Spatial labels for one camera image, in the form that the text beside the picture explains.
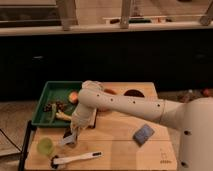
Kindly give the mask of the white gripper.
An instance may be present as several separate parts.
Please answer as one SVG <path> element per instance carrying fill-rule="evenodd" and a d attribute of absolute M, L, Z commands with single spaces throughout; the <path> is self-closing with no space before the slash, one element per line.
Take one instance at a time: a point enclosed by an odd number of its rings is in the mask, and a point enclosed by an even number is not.
<path fill-rule="evenodd" d="M 71 132 L 79 135 L 82 129 L 93 127 L 96 114 L 96 108 L 91 108 L 79 103 L 71 116 Z"/>

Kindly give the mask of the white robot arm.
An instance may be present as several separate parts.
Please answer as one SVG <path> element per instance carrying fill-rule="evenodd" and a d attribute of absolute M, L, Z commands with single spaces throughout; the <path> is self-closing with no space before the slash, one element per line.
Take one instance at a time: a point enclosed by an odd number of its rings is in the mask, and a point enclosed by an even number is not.
<path fill-rule="evenodd" d="M 88 126 L 95 109 L 106 108 L 133 115 L 181 132 L 178 171 L 213 171 L 213 97 L 187 103 L 165 99 L 113 95 L 98 81 L 85 81 L 72 114 L 75 136 Z"/>

